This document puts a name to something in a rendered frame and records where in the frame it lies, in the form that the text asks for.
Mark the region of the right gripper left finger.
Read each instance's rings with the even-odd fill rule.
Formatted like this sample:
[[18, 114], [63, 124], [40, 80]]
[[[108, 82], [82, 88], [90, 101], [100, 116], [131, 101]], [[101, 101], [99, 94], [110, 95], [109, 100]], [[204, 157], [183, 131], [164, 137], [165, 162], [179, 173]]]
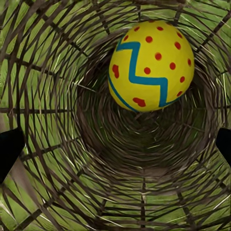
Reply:
[[7, 177], [24, 147], [25, 139], [20, 128], [0, 133], [0, 183]]

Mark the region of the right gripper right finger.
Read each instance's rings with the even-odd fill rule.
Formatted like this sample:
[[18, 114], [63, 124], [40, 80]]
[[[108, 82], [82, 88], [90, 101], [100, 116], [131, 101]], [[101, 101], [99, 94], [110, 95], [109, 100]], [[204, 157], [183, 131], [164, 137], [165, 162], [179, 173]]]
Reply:
[[224, 157], [231, 168], [231, 129], [219, 127], [216, 147], [219, 149], [221, 156]]

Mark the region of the wicker basket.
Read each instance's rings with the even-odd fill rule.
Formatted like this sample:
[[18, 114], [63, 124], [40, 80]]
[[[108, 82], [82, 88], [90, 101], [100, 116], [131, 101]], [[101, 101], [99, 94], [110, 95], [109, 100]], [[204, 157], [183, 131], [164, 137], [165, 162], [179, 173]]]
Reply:
[[[89, 231], [169, 231], [171, 229], [175, 228], [187, 228], [190, 229], [188, 231], [203, 231], [209, 229], [211, 226], [215, 226], [218, 224], [222, 224], [218, 229], [215, 231], [220, 231], [225, 228], [225, 226], [231, 221], [231, 215], [228, 215], [222, 219], [217, 219], [213, 222], [207, 223], [206, 225], [202, 225], [202, 223], [210, 217], [211, 214], [220, 211], [222, 209], [225, 209], [227, 207], [231, 207], [230, 205], [218, 208], [221, 206], [225, 201], [227, 201], [231, 197], [231, 182], [226, 185], [224, 182], [230, 178], [231, 176], [231, 170], [230, 165], [226, 166], [222, 171], [219, 171], [219, 169], [227, 163], [226, 160], [222, 162], [222, 164], [211, 173], [211, 170], [224, 158], [221, 156], [217, 162], [210, 166], [210, 160], [214, 154], [216, 154], [219, 149], [216, 147], [216, 139], [217, 139], [217, 133], [219, 131], [219, 127], [221, 128], [228, 128], [229, 122], [231, 119], [231, 93], [230, 98], [228, 97], [225, 87], [222, 85], [221, 77], [223, 76], [224, 80], [224, 73], [228, 73], [231, 77], [231, 52], [227, 48], [229, 45], [224, 41], [223, 37], [221, 36], [221, 33], [219, 32], [219, 29], [223, 29], [223, 25], [227, 24], [227, 21], [231, 18], [231, 10], [224, 9], [219, 4], [216, 3], [215, 0], [209, 0], [210, 2], [214, 3], [215, 5], [200, 1], [200, 0], [191, 0], [198, 4], [199, 2], [204, 3], [209, 6], [217, 7], [222, 10], [226, 10], [227, 14], [221, 19], [221, 22], [218, 23], [217, 26], [211, 27], [205, 25], [201, 20], [198, 18], [206, 19], [206, 17], [201, 17], [199, 15], [190, 13], [188, 11], [185, 11], [183, 7], [196, 10], [198, 12], [204, 12], [208, 14], [212, 14], [214, 16], [217, 16], [217, 14], [213, 14], [210, 11], [204, 11], [201, 9], [197, 9], [189, 4], [187, 4], [186, 0], [103, 0], [102, 2], [97, 2], [97, 0], [89, 0], [86, 3], [83, 3], [83, 5], [76, 10], [75, 12], [70, 13], [70, 11], [73, 9], [73, 7], [83, 1], [83, 0], [74, 0], [72, 3], [68, 4], [70, 0], [63, 0], [61, 4], [57, 7], [57, 9], [48, 17], [46, 15], [47, 11], [50, 9], [51, 6], [54, 4], [60, 2], [61, 0], [20, 0], [19, 4], [13, 11], [13, 13], [10, 15], [8, 20], [4, 23], [4, 19], [6, 16], [6, 13], [8, 11], [8, 6], [13, 2], [14, 0], [6, 0], [5, 5], [3, 7], [3, 10], [0, 13], [0, 31], [3, 30], [3, 28], [7, 25], [9, 20], [13, 17], [13, 21], [11, 23], [10, 29], [8, 31], [7, 37], [4, 41], [3, 47], [0, 49], [0, 69], [1, 65], [4, 59], [8, 60], [8, 72], [3, 88], [3, 92], [1, 97], [3, 98], [6, 86], [8, 84], [8, 107], [0, 107], [0, 133], [9, 131], [7, 129], [7, 126], [4, 122], [4, 119], [1, 115], [1, 113], [7, 113], [7, 117], [9, 119], [9, 125], [10, 125], [10, 131], [14, 129], [13, 127], [13, 117], [15, 117], [17, 128], [20, 128], [20, 130], [23, 132], [21, 123], [20, 123], [20, 114], [23, 114], [25, 117], [25, 134], [23, 132], [23, 136], [25, 139], [27, 154], [24, 153], [23, 150], [21, 150], [21, 153], [19, 154], [17, 160], [15, 161], [13, 167], [10, 169], [8, 173], [8, 177], [12, 179], [20, 193], [20, 190], [18, 188], [18, 185], [29, 195], [31, 198], [35, 212], [31, 213], [29, 209], [26, 207], [26, 204], [23, 200], [23, 197], [20, 193], [20, 196], [22, 198], [22, 201], [19, 200], [15, 194], [11, 191], [11, 189], [4, 183], [0, 183], [0, 190], [1, 193], [5, 199], [5, 202], [9, 208], [9, 210], [6, 208], [6, 206], [0, 201], [0, 206], [6, 211], [6, 213], [16, 221], [16, 218], [14, 216], [14, 213], [12, 211], [12, 208], [10, 206], [10, 203], [8, 201], [8, 198], [6, 194], [11, 197], [15, 202], [17, 202], [24, 210], [27, 212], [28, 218], [26, 218], [21, 224], [19, 224], [16, 221], [17, 227], [13, 231], [26, 231], [25, 228], [32, 223], [33, 225], [39, 227], [40, 229], [44, 231], [48, 231], [46, 228], [44, 228], [43, 225], [38, 221], [37, 217], [40, 216], [42, 218], [45, 218], [47, 221], [50, 221], [58, 231], [71, 231], [63, 226], [61, 226], [55, 218], [50, 214], [50, 212], [53, 212], [57, 214], [60, 218], [66, 218], [68, 220], [71, 220], [77, 224], [80, 224], [84, 226], [85, 228], [88, 228]], [[128, 5], [121, 5], [124, 2], [131, 2], [131, 4]], [[226, 2], [231, 2], [231, 0], [221, 0]], [[17, 26], [15, 30], [14, 26], [19, 14], [20, 7], [22, 3], [25, 2], [29, 8]], [[112, 2], [111, 5], [104, 9], [100, 9], [105, 4]], [[92, 6], [89, 7], [89, 9], [85, 10], [83, 13], [77, 15], [77, 13], [84, 9], [86, 6], [89, 6], [92, 4]], [[148, 9], [141, 9], [141, 5], [155, 5], [158, 6], [158, 8], [148, 8]], [[119, 13], [123, 9], [130, 7], [130, 6], [136, 6], [135, 9], [131, 9], [127, 12]], [[121, 9], [111, 13], [111, 14], [103, 14], [113, 8], [121, 7]], [[60, 18], [60, 20], [55, 23], [53, 20], [56, 18], [56, 16], [64, 9], [67, 9], [67, 11], [64, 13], [64, 15]], [[185, 122], [183, 123], [183, 110], [186, 108], [183, 107], [184, 105], [184, 96], [181, 96], [178, 100], [175, 101], [175, 103], [170, 104], [169, 106], [166, 106], [166, 108], [157, 109], [152, 112], [146, 112], [147, 118], [145, 119], [143, 117], [143, 112], [136, 112], [130, 111], [130, 114], [133, 115], [134, 119], [130, 121], [126, 111], [127, 109], [117, 106], [116, 109], [113, 109], [114, 100], [112, 96], [110, 96], [107, 100], [107, 94], [109, 92], [108, 87], [108, 74], [104, 73], [102, 70], [109, 66], [110, 60], [112, 57], [112, 54], [119, 43], [119, 39], [121, 39], [124, 36], [124, 33], [128, 32], [132, 27], [125, 27], [121, 28], [115, 32], [111, 32], [109, 28], [117, 25], [117, 24], [123, 24], [122, 26], [126, 26], [131, 23], [141, 23], [143, 21], [150, 21], [151, 17], [141, 14], [141, 12], [147, 12], [147, 11], [155, 11], [155, 10], [162, 10], [162, 9], [169, 9], [176, 11], [175, 17], [171, 17], [168, 15], [164, 15], [168, 18], [157, 18], [157, 20], [165, 21], [168, 24], [172, 24], [176, 29], [178, 29], [187, 39], [187, 41], [191, 44], [191, 49], [194, 55], [195, 60], [195, 71], [194, 75], [198, 80], [198, 84], [194, 79], [192, 79], [190, 86], [186, 90], [185, 94], [188, 95], [190, 101], [192, 101], [191, 95], [196, 98], [198, 104], [200, 104], [199, 101], [199, 88], [198, 85], [200, 85], [204, 92], [204, 110], [205, 110], [205, 118], [203, 119], [202, 128], [198, 129], [195, 128], [193, 125], [195, 123], [196, 117], [191, 124], [192, 121], [192, 111], [188, 113]], [[27, 32], [24, 34], [24, 30], [26, 27], [27, 21], [33, 16], [33, 14], [38, 14], [38, 18], [34, 20], [30, 28], [27, 30]], [[94, 13], [89, 19], [84, 21], [83, 23], [79, 24], [80, 21], [84, 18], [84, 16]], [[124, 17], [125, 14], [133, 13], [131, 16]], [[200, 23], [203, 27], [205, 27], [209, 34], [206, 33], [204, 30], [199, 29], [196, 27], [193, 23], [190, 21], [186, 21], [187, 23], [182, 22], [180, 19], [181, 13], [189, 14], [193, 19], [195, 19], [197, 22]], [[72, 16], [72, 18], [61, 28], [58, 27], [58, 25], [67, 17]], [[113, 15], [119, 15], [116, 18], [109, 19]], [[132, 21], [125, 21], [125, 19], [128, 19], [130, 17], [138, 16], [136, 19]], [[85, 24], [92, 20], [94, 20], [90, 25], [85, 26]], [[120, 22], [113, 21], [117, 19], [124, 18]], [[27, 43], [29, 40], [29, 36], [31, 31], [34, 29], [34, 27], [39, 23], [39, 21], [43, 19], [44, 24], [42, 25], [40, 31], [36, 34], [34, 39], [32, 40], [31, 44], [27, 48]], [[72, 28], [65, 33], [64, 31], [66, 28], [71, 24], [72, 22], [77, 21]], [[202, 37], [195, 37], [190, 35], [188, 32], [184, 30], [184, 28], [180, 27], [179, 25], [192, 27], [199, 32], [201, 32], [202, 36], [205, 36], [206, 39], [203, 39]], [[37, 50], [42, 46], [42, 44], [37, 48], [39, 43], [40, 35], [47, 29], [47, 27], [50, 26], [51, 30], [48, 33], [47, 37], [42, 42], [45, 43], [47, 38], [52, 34], [53, 31], [55, 31], [54, 37], [52, 39], [51, 45], [47, 48], [47, 50], [39, 56], [38, 60], [33, 63], [35, 55]], [[73, 30], [77, 27], [79, 27], [79, 30], [76, 31], [76, 33], [72, 34]], [[84, 37], [84, 33], [91, 27], [95, 26], [95, 28], [87, 33], [85, 36], [86, 38], [80, 42], [77, 45], [77, 42]], [[95, 41], [92, 41], [94, 37], [101, 32], [106, 31], [106, 35], [103, 37], [96, 39]], [[81, 34], [81, 36], [74, 41], [74, 39], [77, 37], [78, 34]], [[220, 39], [223, 46], [218, 44], [215, 39], [213, 38], [213, 35], [216, 36], [218, 39]], [[13, 38], [17, 37], [15, 46], [13, 51], [9, 54], [7, 53], [7, 48]], [[54, 51], [51, 53], [52, 46], [54, 43], [58, 40], [58, 45], [54, 49]], [[23, 41], [26, 39], [25, 45], [23, 47], [22, 53], [20, 55], [20, 58], [16, 58], [19, 47], [23, 43]], [[80, 45], [88, 40], [89, 41], [80, 48]], [[23, 57], [24, 54], [32, 47], [32, 45], [35, 44], [34, 50], [32, 52], [32, 55], [29, 59], [29, 61], [24, 61]], [[60, 50], [60, 52], [56, 55], [57, 50], [59, 47], [63, 44], [64, 46]], [[221, 72], [219, 70], [219, 67], [213, 57], [213, 53], [211, 52], [209, 46], [213, 48], [214, 51], [214, 45], [215, 44], [218, 48], [218, 51], [225, 63], [225, 69]], [[62, 65], [60, 69], [54, 74], [55, 69], [57, 66], [61, 63], [59, 62], [54, 69], [51, 71], [51, 67], [53, 65], [53, 62], [57, 57], [60, 57], [60, 54], [68, 47], [70, 48], [67, 50], [66, 55], [64, 56], [62, 62]], [[72, 49], [74, 49], [72, 51]], [[90, 51], [87, 53], [87, 51]], [[222, 50], [227, 57], [229, 58], [229, 64], [227, 63], [226, 59], [224, 58], [223, 54], [221, 53]], [[68, 53], [71, 52], [71, 55], [66, 60], [66, 56]], [[74, 53], [77, 54], [74, 56], [73, 61], [68, 66], [70, 58]], [[37, 62], [43, 57], [43, 55], [46, 55], [45, 60], [37, 66]], [[73, 63], [78, 57], [81, 57], [82, 55], [85, 55], [86, 58], [81, 63], [79, 68], [73, 68]], [[50, 64], [47, 66], [48, 60], [51, 58]], [[65, 61], [66, 60], [66, 61]], [[12, 78], [11, 78], [11, 72], [13, 69], [13, 65], [16, 64], [16, 77], [14, 81], [14, 86], [12, 87]], [[25, 75], [22, 82], [22, 85], [19, 90], [19, 71], [21, 66], [25, 66]], [[31, 92], [31, 98], [32, 98], [32, 108], [29, 108], [29, 99], [28, 99], [28, 92], [27, 92], [27, 85], [26, 82], [28, 80], [28, 76], [31, 75], [31, 70], [37, 70], [39, 72], [38, 75], [38, 84], [36, 88], [35, 95], [33, 96], [33, 92]], [[84, 72], [83, 72], [84, 71]], [[82, 73], [83, 72], [83, 73]], [[104, 77], [107, 77], [107, 80], [102, 84], [102, 81], [100, 82], [98, 88], [96, 91], [94, 91], [94, 86], [92, 86], [90, 97], [88, 99], [88, 103], [86, 106], [86, 98], [85, 98], [85, 92], [87, 86], [95, 79], [95, 77], [99, 74], [103, 73]], [[79, 77], [79, 75], [82, 74], [82, 77]], [[43, 91], [40, 95], [39, 86], [43, 79]], [[51, 92], [50, 86], [53, 79], [53, 89]], [[49, 80], [49, 95], [50, 95], [50, 101], [49, 101], [49, 108], [46, 108], [46, 98], [45, 98], [45, 86], [47, 83], [47, 80]], [[225, 80], [224, 80], [225, 82]], [[59, 91], [57, 94], [57, 85], [60, 83]], [[16, 87], [16, 103], [13, 107], [13, 93], [14, 89]], [[64, 97], [64, 104], [63, 108], [60, 109], [60, 99], [61, 96], [64, 94], [64, 89], [67, 86], [67, 94], [66, 99]], [[75, 88], [75, 97], [76, 97], [76, 103], [77, 103], [77, 109], [73, 108], [73, 90]], [[20, 109], [20, 101], [23, 95], [23, 92], [25, 93], [25, 107]], [[34, 100], [38, 92], [38, 102], [39, 102], [39, 109], [34, 108]], [[95, 98], [93, 100], [93, 93], [96, 93]], [[41, 98], [42, 95], [44, 95], [44, 110], [41, 108]], [[100, 132], [94, 105], [96, 98], [98, 95], [101, 95], [99, 108], [97, 110], [103, 129], [111, 140], [111, 143], [113, 143], [117, 150], [109, 145], [106, 145], [103, 141], [100, 139], [103, 139], [103, 136]], [[51, 108], [51, 102], [54, 96], [54, 106], [55, 109]], [[229, 99], [230, 104], [227, 104], [226, 97]], [[163, 110], [165, 110], [165, 114], [163, 115]], [[176, 110], [176, 119], [170, 118], [171, 111]], [[89, 127], [89, 124], [86, 120], [86, 112], [92, 112], [93, 120], [96, 127], [96, 132], [99, 135], [100, 139], [94, 134], [94, 131], [91, 130]], [[115, 114], [115, 111], [118, 111], [120, 119], [118, 119], [117, 115]], [[121, 111], [124, 112], [125, 117], [121, 116]], [[65, 113], [67, 112], [67, 128], [65, 125]], [[218, 112], [218, 113], [217, 113]], [[47, 123], [47, 114], [54, 114], [54, 119], [56, 122], [56, 133], [57, 133], [57, 144], [51, 146], [50, 142], [48, 140], [48, 123]], [[61, 115], [60, 113], [64, 113], [63, 121], [64, 124], [61, 122]], [[29, 114], [32, 115], [32, 121], [34, 124], [34, 133], [29, 125]], [[35, 125], [35, 114], [39, 116], [39, 123], [41, 126], [41, 149], [36, 141], [36, 125]], [[46, 123], [46, 132], [42, 127], [42, 118], [41, 115], [44, 115], [45, 123]], [[115, 129], [118, 135], [110, 134], [107, 127], [103, 123], [103, 117], [105, 116], [108, 127], [110, 131], [112, 131], [111, 126]], [[76, 137], [71, 137], [69, 134], [69, 118], [71, 117], [72, 125], [75, 127], [75, 134]], [[160, 117], [160, 123], [156, 120]], [[50, 116], [51, 119], [51, 126], [52, 126], [52, 116]], [[147, 121], [151, 119], [152, 123], [147, 124]], [[164, 127], [162, 127], [162, 124], [164, 120], [167, 119], [166, 124]], [[137, 121], [140, 124], [140, 128], [137, 128], [137, 126], [133, 123]], [[146, 124], [145, 127], [143, 127], [143, 123]], [[155, 124], [158, 125], [158, 127], [154, 129], [150, 129]], [[119, 125], [123, 127], [123, 130], [120, 130]], [[139, 152], [136, 151], [136, 147], [132, 147], [132, 142], [125, 141], [125, 138], [123, 137], [122, 132], [125, 130], [128, 135], [125, 135], [126, 137], [130, 139], [138, 138], [138, 136], [135, 136], [134, 134], [131, 135], [128, 132], [128, 129], [132, 130], [134, 133], [141, 132], [141, 134], [144, 133], [151, 133], [153, 138], [150, 140], [155, 140], [155, 142], [150, 143], [148, 146], [144, 146], [141, 149], [155, 149], [159, 148], [161, 145], [171, 141], [174, 139], [176, 134], [180, 131], [179, 136], [177, 137], [177, 140], [169, 146], [169, 148], [164, 152], [151, 152], [151, 153], [145, 153], [145, 152]], [[200, 135], [195, 139], [195, 141], [191, 140], [190, 143], [187, 145], [186, 148], [184, 148], [184, 144], [192, 131], [192, 129], [195, 129], [200, 132]], [[158, 132], [157, 132], [158, 131]], [[179, 141], [187, 131], [187, 134], [181, 144], [179, 144]], [[48, 148], [45, 148], [43, 146], [42, 142], [42, 132], [44, 133], [44, 136], [46, 138], [46, 141], [48, 143]], [[154, 134], [157, 132], [156, 134]], [[28, 136], [30, 135], [30, 138], [33, 142], [35, 151], [31, 151], [31, 148], [28, 144]], [[58, 149], [59, 153], [61, 155], [62, 160], [65, 163], [64, 167], [62, 163], [60, 163], [54, 154], [54, 150]], [[83, 152], [87, 155], [89, 162], [84, 157]], [[52, 168], [50, 169], [45, 162], [44, 155], [46, 153], [50, 153], [55, 158], [57, 164], [59, 167], [62, 167], [66, 173], [70, 176], [71, 180], [69, 180], [62, 172], [61, 174], [67, 181], [67, 183], [64, 183], [56, 174], [55, 170]], [[117, 160], [119, 159], [116, 156], [116, 153], [121, 156], [120, 162]], [[35, 156], [39, 159], [41, 162], [45, 173], [46, 178], [50, 182], [51, 189], [45, 184], [45, 181], [42, 177], [42, 173], [38, 168], [37, 162], [35, 160]], [[167, 161], [171, 158], [177, 158], [174, 160], [171, 164], [167, 165]], [[31, 168], [28, 165], [28, 160], [31, 160], [34, 166], [36, 167], [38, 174], [40, 178], [31, 170]], [[154, 162], [155, 160], [155, 162]], [[123, 161], [138, 163], [138, 164], [144, 164], [144, 166], [135, 166], [131, 164], [123, 164]], [[191, 169], [190, 171], [187, 171], [187, 169], [193, 165], [195, 162], [198, 163], [197, 166], [195, 166], [194, 169]], [[90, 168], [91, 167], [91, 168]], [[41, 194], [38, 186], [37, 192], [41, 197], [41, 200], [43, 204], [41, 205], [37, 199], [37, 196], [34, 192], [34, 188], [32, 187], [32, 184], [30, 182], [30, 179], [28, 178], [28, 175], [25, 171], [25, 169], [31, 173], [31, 176], [33, 179], [36, 179], [47, 191], [48, 196], [50, 199], [47, 201]], [[76, 170], [76, 171], [75, 171]], [[202, 172], [204, 171], [204, 172]], [[218, 177], [225, 171], [224, 177], [219, 180]], [[201, 173], [202, 172], [202, 173]], [[200, 181], [204, 176], [209, 174], [209, 177], [204, 180], [204, 182], [197, 184], [198, 181]], [[87, 179], [91, 182], [95, 182], [102, 186], [105, 191], [100, 190], [93, 184], [95, 189], [90, 188], [89, 186], [83, 185], [81, 180], [79, 179], [80, 176], [86, 176]], [[58, 182], [61, 187], [59, 189], [53, 182], [52, 177], [53, 176]], [[189, 185], [183, 186], [185, 183], [191, 181]], [[99, 207], [95, 206], [89, 199], [88, 196], [84, 195], [73, 183], [76, 182], [88, 195], [89, 197], [94, 200]], [[122, 184], [122, 182], [131, 182], [131, 186], [126, 186]], [[92, 183], [92, 182], [91, 182]], [[147, 184], [153, 184], [151, 186], [147, 186]], [[115, 185], [124, 186], [128, 189], [121, 189], [116, 187]], [[221, 187], [222, 191], [219, 194], [216, 194], [214, 196], [210, 196], [217, 188]], [[97, 212], [95, 215], [91, 212], [91, 210], [84, 204], [84, 201], [80, 200], [77, 195], [71, 190], [73, 188], [76, 192], [80, 193], [82, 196], [85, 197], [85, 199], [88, 201], [87, 204], [91, 205]], [[194, 191], [187, 196], [183, 196], [182, 192], [188, 191], [194, 189]], [[208, 189], [208, 190], [207, 190]], [[139, 196], [138, 194], [130, 194], [127, 193], [128, 191], [133, 192], [139, 192], [141, 200], [139, 202], [138, 199], [131, 197], [131, 195]], [[89, 217], [85, 215], [78, 206], [76, 206], [66, 195], [65, 193], [68, 192], [71, 196], [75, 197], [86, 209], [88, 212], [90, 212], [94, 218]], [[101, 197], [103, 199], [102, 202], [100, 202], [93, 194], [96, 194], [97, 196]], [[204, 195], [205, 194], [205, 195]], [[133, 199], [133, 201], [128, 201], [123, 198], [118, 197], [119, 195], [129, 197]], [[146, 204], [146, 195], [149, 196], [178, 196], [178, 199], [169, 200], [166, 203], [163, 204]], [[204, 195], [200, 200], [191, 202], [193, 199]], [[221, 200], [218, 204], [215, 205], [215, 207], [206, 213], [192, 216], [192, 213], [190, 212], [190, 209], [194, 209], [197, 205], [203, 205], [206, 204], [204, 208], [201, 210], [198, 210], [198, 212], [207, 209], [208, 205], [214, 202], [215, 200], [224, 197], [223, 200]], [[176, 201], [177, 200], [177, 201]], [[111, 202], [113, 204], [120, 204], [125, 205], [127, 208], [122, 207], [111, 207], [111, 206], [105, 206], [106, 202]], [[68, 203], [72, 206], [72, 208], [67, 207], [65, 203]], [[76, 220], [71, 219], [63, 214], [59, 214], [52, 205], [62, 208], [66, 211], [68, 211]], [[170, 209], [171, 208], [171, 209]], [[170, 223], [170, 222], [153, 222], [153, 220], [158, 219], [160, 217], [163, 217], [164, 215], [167, 215], [173, 211], [181, 210], [185, 213], [186, 220], [183, 220], [179, 223]], [[135, 214], [125, 214], [125, 213], [110, 213], [107, 210], [115, 210], [117, 212], [120, 211], [138, 211], [140, 212], [140, 215]], [[165, 213], [157, 216], [149, 216], [147, 213], [152, 212], [155, 213], [156, 211], [165, 211]], [[88, 224], [83, 224], [76, 216], [75, 213], [80, 215]], [[113, 216], [113, 217], [130, 217], [138, 220], [112, 220], [112, 219], [105, 219], [102, 216]], [[33, 223], [33, 220], [36, 220], [39, 225]], [[118, 225], [116, 226], [107, 226], [106, 223], [112, 223]], [[125, 227], [122, 226], [122, 224], [134, 224], [139, 226], [138, 228], [132, 228], [132, 227]], [[0, 216], [0, 225], [2, 226], [3, 231], [10, 231], [8, 227], [5, 226], [4, 223], [2, 223], [2, 219]], [[152, 227], [159, 226], [159, 227], [167, 227], [162, 230], [152, 229]]]

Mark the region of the easter egg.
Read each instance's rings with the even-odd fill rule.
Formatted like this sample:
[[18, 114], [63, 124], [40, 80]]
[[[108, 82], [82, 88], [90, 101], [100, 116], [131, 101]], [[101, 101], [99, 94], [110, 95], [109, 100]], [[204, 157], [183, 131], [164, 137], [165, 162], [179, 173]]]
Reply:
[[119, 40], [109, 64], [113, 100], [133, 112], [166, 108], [191, 84], [195, 60], [191, 44], [162, 20], [137, 23]]

